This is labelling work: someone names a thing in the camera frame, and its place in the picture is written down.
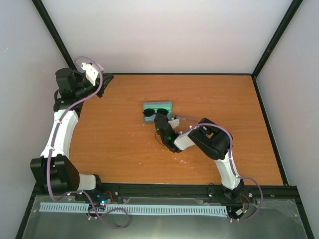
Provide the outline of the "black aviator sunglasses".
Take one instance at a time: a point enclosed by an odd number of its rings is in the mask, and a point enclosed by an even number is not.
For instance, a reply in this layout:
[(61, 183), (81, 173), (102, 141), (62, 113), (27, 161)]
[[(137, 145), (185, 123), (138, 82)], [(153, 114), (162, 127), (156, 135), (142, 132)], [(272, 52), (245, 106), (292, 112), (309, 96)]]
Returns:
[(167, 116), (169, 111), (167, 109), (163, 108), (158, 108), (158, 109), (152, 109), (152, 108), (147, 108), (143, 111), (144, 117), (151, 117), (156, 114), (161, 114), (163, 116)]

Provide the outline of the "grey-green glasses case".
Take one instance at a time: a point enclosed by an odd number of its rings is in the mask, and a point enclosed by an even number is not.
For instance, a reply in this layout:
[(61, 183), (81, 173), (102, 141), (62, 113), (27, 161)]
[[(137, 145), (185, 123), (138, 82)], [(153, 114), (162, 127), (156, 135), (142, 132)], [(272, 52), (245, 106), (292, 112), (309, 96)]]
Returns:
[(172, 101), (156, 101), (143, 103), (144, 122), (153, 122), (157, 113), (166, 113), (172, 118)]

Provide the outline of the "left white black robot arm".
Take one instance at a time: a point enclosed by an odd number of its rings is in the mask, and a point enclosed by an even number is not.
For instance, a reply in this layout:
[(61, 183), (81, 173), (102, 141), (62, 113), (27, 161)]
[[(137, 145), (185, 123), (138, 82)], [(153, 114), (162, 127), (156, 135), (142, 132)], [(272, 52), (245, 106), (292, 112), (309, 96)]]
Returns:
[(79, 173), (69, 159), (73, 131), (79, 121), (83, 103), (90, 95), (101, 98), (112, 81), (100, 65), (82, 63), (81, 71), (62, 68), (56, 71), (58, 90), (54, 93), (54, 122), (48, 142), (30, 168), (41, 193), (86, 191), (92, 200), (103, 197), (104, 188), (98, 175)]

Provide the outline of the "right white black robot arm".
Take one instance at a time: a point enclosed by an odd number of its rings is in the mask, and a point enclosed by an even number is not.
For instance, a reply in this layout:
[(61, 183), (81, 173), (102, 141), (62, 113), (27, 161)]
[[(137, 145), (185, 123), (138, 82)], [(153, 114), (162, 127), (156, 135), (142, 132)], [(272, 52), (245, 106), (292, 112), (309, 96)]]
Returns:
[(188, 131), (176, 132), (175, 123), (179, 117), (169, 119), (162, 114), (154, 118), (157, 134), (164, 146), (173, 153), (180, 153), (197, 146), (206, 156), (214, 160), (221, 176), (221, 192), (224, 198), (233, 202), (238, 198), (244, 182), (239, 178), (232, 160), (233, 137), (223, 127), (207, 118), (202, 118)]

